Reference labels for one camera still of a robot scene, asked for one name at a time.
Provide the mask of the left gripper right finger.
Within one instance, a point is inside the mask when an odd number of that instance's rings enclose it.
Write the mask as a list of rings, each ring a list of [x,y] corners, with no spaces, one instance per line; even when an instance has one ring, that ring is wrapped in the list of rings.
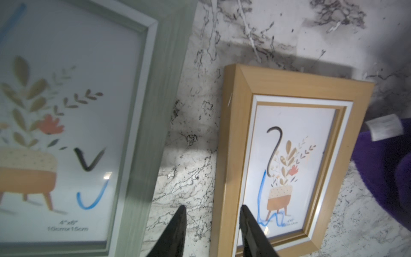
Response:
[[[279,257],[246,205],[240,209],[239,228],[244,257]]]

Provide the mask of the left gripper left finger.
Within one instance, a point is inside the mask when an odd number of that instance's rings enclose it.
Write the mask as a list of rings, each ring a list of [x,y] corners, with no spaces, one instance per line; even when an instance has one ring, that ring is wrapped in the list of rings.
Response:
[[[182,257],[186,227],[186,207],[180,205],[147,257]]]

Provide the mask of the light wooden picture frame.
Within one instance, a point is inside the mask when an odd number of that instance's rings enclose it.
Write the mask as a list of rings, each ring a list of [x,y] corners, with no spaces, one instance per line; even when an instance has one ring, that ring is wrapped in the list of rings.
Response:
[[[243,257],[246,205],[281,257],[318,251],[374,84],[225,67],[210,256]]]

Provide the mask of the purple cloth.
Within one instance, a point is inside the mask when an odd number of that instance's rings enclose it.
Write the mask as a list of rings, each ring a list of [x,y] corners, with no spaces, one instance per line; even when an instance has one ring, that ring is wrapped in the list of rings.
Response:
[[[361,132],[352,160],[378,204],[411,229],[411,119],[401,120],[405,134],[380,141]]]

